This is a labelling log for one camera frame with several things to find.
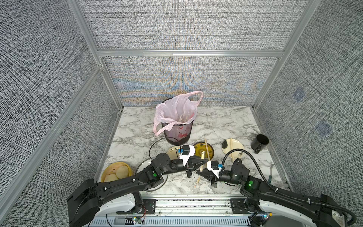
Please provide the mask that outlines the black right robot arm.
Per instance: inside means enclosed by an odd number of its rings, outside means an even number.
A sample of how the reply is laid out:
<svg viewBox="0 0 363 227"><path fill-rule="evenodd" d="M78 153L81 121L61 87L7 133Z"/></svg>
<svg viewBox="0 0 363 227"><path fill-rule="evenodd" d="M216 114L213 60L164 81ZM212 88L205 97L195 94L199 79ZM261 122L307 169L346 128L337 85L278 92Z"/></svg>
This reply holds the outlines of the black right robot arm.
<svg viewBox="0 0 363 227"><path fill-rule="evenodd" d="M253 213L272 213L301 222L308 227L349 227L357 217L322 194L319 198L293 193L250 175L240 159L227 170L217 161L196 160L197 174L210 181L239 185L246 197L244 209Z"/></svg>

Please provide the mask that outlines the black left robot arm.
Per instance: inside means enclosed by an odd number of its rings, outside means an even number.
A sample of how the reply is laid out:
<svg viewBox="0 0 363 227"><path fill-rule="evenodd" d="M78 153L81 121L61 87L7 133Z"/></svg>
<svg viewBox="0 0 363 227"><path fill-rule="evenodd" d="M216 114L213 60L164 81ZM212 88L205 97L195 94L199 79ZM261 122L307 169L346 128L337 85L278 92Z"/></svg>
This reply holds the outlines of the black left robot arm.
<svg viewBox="0 0 363 227"><path fill-rule="evenodd" d="M141 172L116 181L96 183L93 179L84 181L67 199L70 227L88 224L101 207L127 194L136 194L160 185L162 176L185 171L187 177L206 164L206 159L188 156L186 164L182 159L171 160L160 153Z"/></svg>

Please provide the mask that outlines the wrapped chopsticks pile on table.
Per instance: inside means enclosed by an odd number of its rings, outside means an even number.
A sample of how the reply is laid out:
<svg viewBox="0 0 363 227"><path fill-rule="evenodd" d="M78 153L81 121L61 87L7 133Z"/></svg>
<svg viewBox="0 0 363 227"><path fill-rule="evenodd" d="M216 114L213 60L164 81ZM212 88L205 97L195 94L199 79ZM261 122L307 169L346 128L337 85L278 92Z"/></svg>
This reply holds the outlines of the wrapped chopsticks pile on table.
<svg viewBox="0 0 363 227"><path fill-rule="evenodd" d="M196 188L198 187L200 180L201 180L201 177L198 177L196 183L194 184L194 186L192 188L193 191L196 190Z"/></svg>

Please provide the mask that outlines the yellow patterned black plate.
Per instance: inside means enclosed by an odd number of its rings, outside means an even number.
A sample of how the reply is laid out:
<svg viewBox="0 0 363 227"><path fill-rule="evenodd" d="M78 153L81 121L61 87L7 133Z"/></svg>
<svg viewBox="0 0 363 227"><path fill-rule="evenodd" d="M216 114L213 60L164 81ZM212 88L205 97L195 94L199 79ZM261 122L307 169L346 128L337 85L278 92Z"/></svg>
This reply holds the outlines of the yellow patterned black plate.
<svg viewBox="0 0 363 227"><path fill-rule="evenodd" d="M201 157L202 153L204 152L204 157L207 159L207 153L206 153L206 145L204 142L198 142L196 144L194 144L195 147L195 156ZM210 159L212 160L214 157L214 149L213 147L208 143L208 147L209 147L209 155L210 155Z"/></svg>

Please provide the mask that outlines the cream small plate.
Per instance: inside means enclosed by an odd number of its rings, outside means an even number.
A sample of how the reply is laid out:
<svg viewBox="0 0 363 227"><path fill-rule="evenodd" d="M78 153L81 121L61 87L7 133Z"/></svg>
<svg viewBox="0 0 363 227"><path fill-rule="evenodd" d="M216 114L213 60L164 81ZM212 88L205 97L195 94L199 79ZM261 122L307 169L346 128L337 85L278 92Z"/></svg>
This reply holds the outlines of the cream small plate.
<svg viewBox="0 0 363 227"><path fill-rule="evenodd" d="M171 160L179 159L179 155L180 155L179 149L180 149L180 146L174 146L174 147L171 147L171 148L167 151L167 153L166 153L166 154L169 156L169 158L170 158Z"/></svg>

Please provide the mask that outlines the black mesh trash bin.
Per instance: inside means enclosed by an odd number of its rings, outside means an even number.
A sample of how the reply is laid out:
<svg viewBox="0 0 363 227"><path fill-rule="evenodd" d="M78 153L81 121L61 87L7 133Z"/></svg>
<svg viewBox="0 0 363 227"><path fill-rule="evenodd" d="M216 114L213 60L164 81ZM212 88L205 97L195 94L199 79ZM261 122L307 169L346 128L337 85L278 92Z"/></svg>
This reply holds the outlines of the black mesh trash bin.
<svg viewBox="0 0 363 227"><path fill-rule="evenodd" d="M176 146L179 145L179 143L185 144L191 136L193 122L194 121L192 121L190 124L177 124L172 128L171 131L164 131L163 133L167 138L166 140L170 144Z"/></svg>

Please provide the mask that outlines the pink plastic trash bag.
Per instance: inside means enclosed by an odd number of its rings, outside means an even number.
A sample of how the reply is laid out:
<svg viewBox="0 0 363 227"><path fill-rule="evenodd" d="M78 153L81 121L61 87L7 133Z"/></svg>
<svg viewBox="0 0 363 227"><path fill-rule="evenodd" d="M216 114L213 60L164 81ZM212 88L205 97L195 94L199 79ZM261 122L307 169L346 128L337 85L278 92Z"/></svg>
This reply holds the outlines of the pink plastic trash bag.
<svg viewBox="0 0 363 227"><path fill-rule="evenodd" d="M171 131L177 124L190 124L194 121L203 95L202 91L194 91L177 95L157 105L153 126L155 136Z"/></svg>

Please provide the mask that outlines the black mug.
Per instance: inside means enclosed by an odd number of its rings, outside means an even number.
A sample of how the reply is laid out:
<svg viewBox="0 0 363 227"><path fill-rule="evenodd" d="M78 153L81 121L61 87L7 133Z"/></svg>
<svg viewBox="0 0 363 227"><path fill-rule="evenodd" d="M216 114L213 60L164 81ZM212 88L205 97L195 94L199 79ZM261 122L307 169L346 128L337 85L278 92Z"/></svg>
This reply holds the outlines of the black mug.
<svg viewBox="0 0 363 227"><path fill-rule="evenodd" d="M260 153L269 144L269 138L263 134L258 134L251 142L251 148L255 154Z"/></svg>

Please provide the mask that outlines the steamed bun upper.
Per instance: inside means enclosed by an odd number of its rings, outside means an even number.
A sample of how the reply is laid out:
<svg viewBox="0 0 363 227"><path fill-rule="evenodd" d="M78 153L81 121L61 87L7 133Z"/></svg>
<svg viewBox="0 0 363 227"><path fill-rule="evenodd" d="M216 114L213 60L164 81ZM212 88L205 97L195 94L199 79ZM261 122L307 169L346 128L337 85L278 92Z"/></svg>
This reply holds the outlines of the steamed bun upper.
<svg viewBox="0 0 363 227"><path fill-rule="evenodd" d="M120 166L117 170L116 170L116 176L119 179L124 179L130 176L130 170L128 166Z"/></svg>

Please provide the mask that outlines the steamed bun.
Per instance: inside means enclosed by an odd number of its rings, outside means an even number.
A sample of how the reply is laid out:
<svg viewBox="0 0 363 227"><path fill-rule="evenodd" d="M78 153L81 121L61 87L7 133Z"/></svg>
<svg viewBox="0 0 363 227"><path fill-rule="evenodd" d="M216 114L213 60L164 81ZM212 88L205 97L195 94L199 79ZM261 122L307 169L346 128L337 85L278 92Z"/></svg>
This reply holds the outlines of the steamed bun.
<svg viewBox="0 0 363 227"><path fill-rule="evenodd" d="M117 180L119 180L119 178L117 177L117 175L116 175L116 174L109 174L109 175L107 175L107 176L105 177L105 179L104 179L104 183L105 183L105 182L117 181Z"/></svg>
<svg viewBox="0 0 363 227"><path fill-rule="evenodd" d="M128 166L120 166L117 170L116 170L116 176L119 179L124 179L130 176L130 170Z"/></svg>

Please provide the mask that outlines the yellow steamer basket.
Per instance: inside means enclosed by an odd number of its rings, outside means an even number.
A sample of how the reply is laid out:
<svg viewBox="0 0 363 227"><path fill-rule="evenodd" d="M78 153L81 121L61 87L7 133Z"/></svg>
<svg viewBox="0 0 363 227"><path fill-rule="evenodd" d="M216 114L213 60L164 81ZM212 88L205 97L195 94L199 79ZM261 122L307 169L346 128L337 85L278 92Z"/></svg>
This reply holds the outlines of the yellow steamer basket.
<svg viewBox="0 0 363 227"><path fill-rule="evenodd" d="M104 182L104 179L107 175L109 174L116 174L116 170L120 167L120 166L128 166L129 170L130 170L130 176L133 175L133 172L130 168L130 166L124 162L115 162L113 164L111 164L110 166L108 166L102 173L101 175L101 182Z"/></svg>

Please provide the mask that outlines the steamed bun lower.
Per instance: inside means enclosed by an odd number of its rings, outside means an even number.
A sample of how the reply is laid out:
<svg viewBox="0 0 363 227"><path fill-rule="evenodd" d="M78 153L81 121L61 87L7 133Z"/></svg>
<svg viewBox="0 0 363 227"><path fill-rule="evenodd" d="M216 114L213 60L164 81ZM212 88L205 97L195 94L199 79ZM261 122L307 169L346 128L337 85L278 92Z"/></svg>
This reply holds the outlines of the steamed bun lower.
<svg viewBox="0 0 363 227"><path fill-rule="evenodd" d="M116 175L116 174L109 174L109 175L107 175L107 176L105 177L105 179L104 179L104 183L105 183L105 182L117 181L117 180L119 180L119 178L117 177L117 175Z"/></svg>

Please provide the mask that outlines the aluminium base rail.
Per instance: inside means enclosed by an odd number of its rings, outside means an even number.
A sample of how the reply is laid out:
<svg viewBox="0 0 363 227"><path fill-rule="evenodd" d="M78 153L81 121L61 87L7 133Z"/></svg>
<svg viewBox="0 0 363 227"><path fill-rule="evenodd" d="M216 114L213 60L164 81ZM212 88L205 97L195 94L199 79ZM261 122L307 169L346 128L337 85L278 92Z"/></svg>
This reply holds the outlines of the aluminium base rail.
<svg viewBox="0 0 363 227"><path fill-rule="evenodd" d="M241 196L146 197L138 211L123 211L126 198L111 201L73 227L305 227L277 212L251 212Z"/></svg>

